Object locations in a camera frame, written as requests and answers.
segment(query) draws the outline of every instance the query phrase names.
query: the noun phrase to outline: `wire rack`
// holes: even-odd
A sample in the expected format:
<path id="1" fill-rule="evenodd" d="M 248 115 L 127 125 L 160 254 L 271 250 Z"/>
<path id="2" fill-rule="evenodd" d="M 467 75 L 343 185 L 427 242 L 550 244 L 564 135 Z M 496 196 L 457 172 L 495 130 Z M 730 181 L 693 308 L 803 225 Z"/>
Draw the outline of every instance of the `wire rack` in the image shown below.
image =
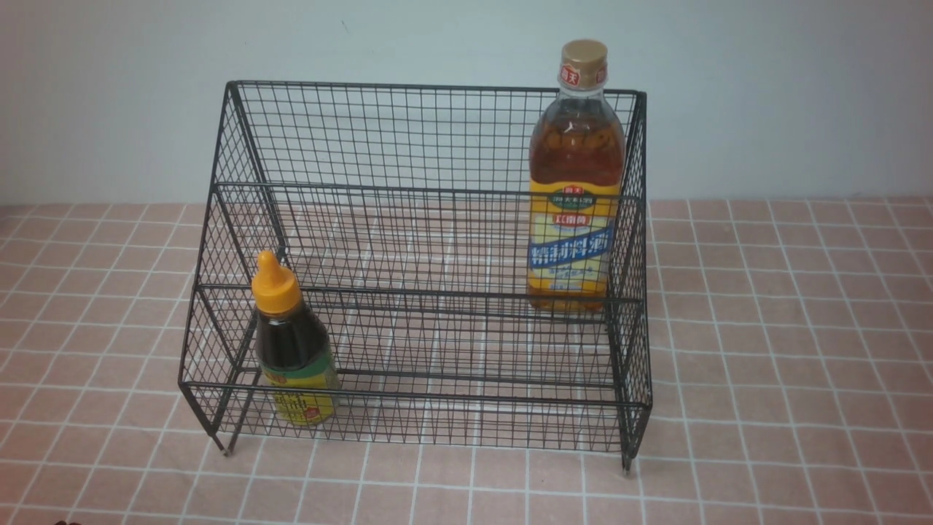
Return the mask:
<path id="1" fill-rule="evenodd" d="M 628 136 L 597 312 L 530 306 L 529 137 L 556 90 L 228 84 L 179 386 L 225 454 L 241 433 L 617 451 L 651 409 L 645 104 Z M 275 412 L 249 290 L 271 249 L 327 325 L 340 408 Z"/>

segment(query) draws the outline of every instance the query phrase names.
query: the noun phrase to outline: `bottle neck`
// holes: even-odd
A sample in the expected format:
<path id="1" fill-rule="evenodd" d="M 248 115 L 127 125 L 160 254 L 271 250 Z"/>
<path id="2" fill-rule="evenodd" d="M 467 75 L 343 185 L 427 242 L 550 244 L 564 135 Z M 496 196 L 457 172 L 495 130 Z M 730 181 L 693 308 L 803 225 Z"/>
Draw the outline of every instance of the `bottle neck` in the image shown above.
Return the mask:
<path id="1" fill-rule="evenodd" d="M 595 99 L 603 98 L 603 86 L 593 88 L 591 90 L 572 90 L 563 84 L 561 84 L 561 92 L 557 95 L 558 98 L 577 98 L 577 99 Z"/>

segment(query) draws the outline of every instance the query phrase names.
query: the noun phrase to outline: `wire mesh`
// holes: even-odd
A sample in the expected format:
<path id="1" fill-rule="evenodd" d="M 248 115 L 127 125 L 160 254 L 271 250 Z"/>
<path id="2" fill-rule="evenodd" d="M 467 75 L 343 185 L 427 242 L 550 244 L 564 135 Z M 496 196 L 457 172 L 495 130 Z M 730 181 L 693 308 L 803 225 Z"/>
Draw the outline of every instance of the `wire mesh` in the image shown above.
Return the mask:
<path id="1" fill-rule="evenodd" d="M 651 408 L 645 95 L 598 311 L 531 307 L 531 131 L 554 90 L 232 82 L 179 383 L 205 430 L 637 453 Z M 328 327 L 336 415 L 276 415 L 252 353 L 253 261 L 278 254 Z"/>

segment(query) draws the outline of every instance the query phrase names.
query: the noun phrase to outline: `small squeeze bottle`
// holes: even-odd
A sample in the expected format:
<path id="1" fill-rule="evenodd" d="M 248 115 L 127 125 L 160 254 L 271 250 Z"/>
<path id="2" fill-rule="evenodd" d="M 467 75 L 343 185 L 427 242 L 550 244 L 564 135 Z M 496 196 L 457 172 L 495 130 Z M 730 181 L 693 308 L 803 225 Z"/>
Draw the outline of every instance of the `small squeeze bottle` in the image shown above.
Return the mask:
<path id="1" fill-rule="evenodd" d="M 276 387 L 334 389 L 341 387 L 334 369 L 327 328 L 301 298 L 295 274 L 275 255 L 263 251 L 253 277 L 258 314 L 256 358 L 263 375 Z M 322 393 L 275 393 L 280 418 L 312 426 L 334 414 L 337 398 Z"/>

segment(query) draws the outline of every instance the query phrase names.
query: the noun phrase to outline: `gold bottle cap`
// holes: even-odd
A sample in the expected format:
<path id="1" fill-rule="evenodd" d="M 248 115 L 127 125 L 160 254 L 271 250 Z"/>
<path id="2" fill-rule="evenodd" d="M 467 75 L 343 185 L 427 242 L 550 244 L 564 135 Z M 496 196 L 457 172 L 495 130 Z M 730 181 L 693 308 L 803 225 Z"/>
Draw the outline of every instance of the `gold bottle cap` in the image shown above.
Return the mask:
<path id="1" fill-rule="evenodd" d="M 566 88 L 587 91 L 606 83 L 606 45 L 596 40 L 567 42 L 561 51 L 558 79 Z"/>

